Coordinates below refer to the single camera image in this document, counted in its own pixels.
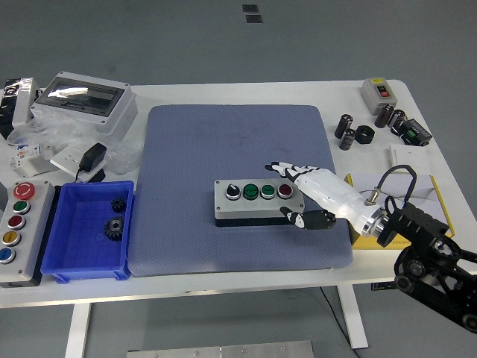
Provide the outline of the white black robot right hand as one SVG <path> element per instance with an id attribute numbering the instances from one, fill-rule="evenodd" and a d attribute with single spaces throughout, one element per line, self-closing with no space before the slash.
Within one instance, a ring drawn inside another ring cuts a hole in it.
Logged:
<path id="1" fill-rule="evenodd" d="M 364 196 L 330 170 L 282 162 L 272 162 L 265 168 L 289 179 L 320 206 L 319 210 L 304 213 L 281 207 L 280 212 L 297 227 L 320 230 L 331 227 L 335 219 L 346 219 L 361 235 L 370 236 L 377 232 L 384 217 L 383 211 L 376 205 L 366 205 Z"/>

